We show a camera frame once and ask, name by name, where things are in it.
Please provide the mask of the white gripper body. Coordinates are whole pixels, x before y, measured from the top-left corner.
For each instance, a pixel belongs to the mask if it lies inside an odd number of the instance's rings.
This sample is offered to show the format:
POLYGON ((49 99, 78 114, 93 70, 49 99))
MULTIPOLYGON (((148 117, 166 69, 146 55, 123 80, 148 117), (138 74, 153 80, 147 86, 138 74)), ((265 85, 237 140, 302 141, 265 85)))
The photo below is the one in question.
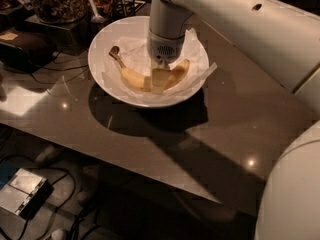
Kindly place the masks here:
POLYGON ((176 61, 182 51, 184 34, 172 31, 156 32, 149 30, 147 36, 147 50, 154 62, 167 64, 176 61))

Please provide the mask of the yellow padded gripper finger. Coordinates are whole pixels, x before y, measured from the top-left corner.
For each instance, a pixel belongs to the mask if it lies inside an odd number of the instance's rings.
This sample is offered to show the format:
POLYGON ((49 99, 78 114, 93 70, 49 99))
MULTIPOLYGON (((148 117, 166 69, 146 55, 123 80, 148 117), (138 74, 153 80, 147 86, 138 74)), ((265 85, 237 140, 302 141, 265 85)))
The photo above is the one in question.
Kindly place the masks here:
POLYGON ((161 61, 151 70, 151 92, 160 94, 164 91, 165 85, 170 76, 170 67, 166 61, 161 61))

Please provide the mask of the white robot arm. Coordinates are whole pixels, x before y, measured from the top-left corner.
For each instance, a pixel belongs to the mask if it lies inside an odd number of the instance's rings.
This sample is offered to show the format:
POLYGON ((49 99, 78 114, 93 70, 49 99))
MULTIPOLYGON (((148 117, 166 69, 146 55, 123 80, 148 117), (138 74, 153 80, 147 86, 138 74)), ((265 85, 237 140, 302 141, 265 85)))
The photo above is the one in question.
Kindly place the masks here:
MULTIPOLYGON (((181 39, 194 13, 265 70, 319 109, 320 19, 278 0, 152 0, 150 41, 181 39)), ((274 165, 264 188, 254 240, 320 240, 320 137, 313 124, 274 165)))

